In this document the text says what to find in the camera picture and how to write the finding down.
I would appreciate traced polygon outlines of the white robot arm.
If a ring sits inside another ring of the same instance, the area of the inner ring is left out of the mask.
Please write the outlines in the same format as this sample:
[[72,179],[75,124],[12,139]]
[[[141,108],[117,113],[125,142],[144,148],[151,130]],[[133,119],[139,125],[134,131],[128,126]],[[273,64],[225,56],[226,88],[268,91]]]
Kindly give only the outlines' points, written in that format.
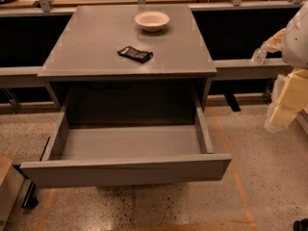
[[276,133],[287,129],[308,105],[308,3],[261,50],[266,54],[280,51],[283,62],[293,68],[274,83],[265,129]]

